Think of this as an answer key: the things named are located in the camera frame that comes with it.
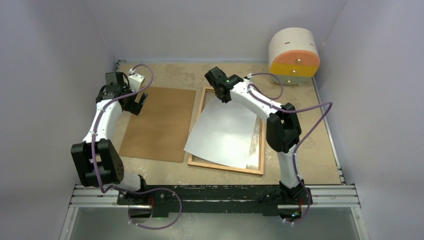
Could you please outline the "brown frame backing board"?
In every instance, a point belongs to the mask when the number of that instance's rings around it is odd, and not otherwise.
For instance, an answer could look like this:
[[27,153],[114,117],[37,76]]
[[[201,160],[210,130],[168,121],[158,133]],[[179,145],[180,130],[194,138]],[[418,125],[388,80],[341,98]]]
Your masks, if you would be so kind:
[[149,87],[139,115],[132,115],[119,154],[123,157],[182,163],[196,92]]

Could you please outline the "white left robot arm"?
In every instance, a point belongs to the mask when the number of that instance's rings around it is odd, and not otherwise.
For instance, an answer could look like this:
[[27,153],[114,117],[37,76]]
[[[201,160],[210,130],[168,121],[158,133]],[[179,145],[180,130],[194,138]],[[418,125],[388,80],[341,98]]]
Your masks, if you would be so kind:
[[84,187],[117,188],[130,192],[129,197],[138,205],[146,203],[149,191],[142,176],[125,170],[124,164],[112,143],[112,136],[120,115],[129,112],[139,115],[146,101],[143,93],[137,99],[137,90],[144,82],[138,73],[123,72],[105,74],[106,84],[99,90],[95,117],[81,143],[73,144],[71,156],[81,184]]

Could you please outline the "wooden picture frame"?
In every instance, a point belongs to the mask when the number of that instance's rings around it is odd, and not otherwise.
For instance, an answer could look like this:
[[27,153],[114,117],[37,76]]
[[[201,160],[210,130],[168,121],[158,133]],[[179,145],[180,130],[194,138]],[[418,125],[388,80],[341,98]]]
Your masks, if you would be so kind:
[[260,119],[257,119],[255,123],[247,161],[245,167],[233,167],[215,163],[190,153],[187,164],[195,167],[262,176],[265,165],[265,123]]

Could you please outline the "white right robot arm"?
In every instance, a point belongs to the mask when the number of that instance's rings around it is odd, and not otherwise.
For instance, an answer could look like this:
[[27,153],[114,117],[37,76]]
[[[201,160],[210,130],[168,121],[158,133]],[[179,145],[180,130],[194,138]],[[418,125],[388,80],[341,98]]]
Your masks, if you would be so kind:
[[204,77],[222,103],[234,101],[241,104],[265,122],[266,142],[276,152],[279,162],[282,200],[292,204],[300,196],[309,197],[309,190],[297,168],[296,150],[302,129],[295,107],[263,95],[248,77],[227,76],[217,66]]

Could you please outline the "clear acrylic sheet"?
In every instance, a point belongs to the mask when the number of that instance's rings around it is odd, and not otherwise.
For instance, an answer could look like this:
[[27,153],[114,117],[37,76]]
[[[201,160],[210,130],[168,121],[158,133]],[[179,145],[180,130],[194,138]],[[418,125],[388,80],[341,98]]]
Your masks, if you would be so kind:
[[184,151],[188,165],[254,175],[264,173],[262,122],[233,101],[222,103],[205,87]]

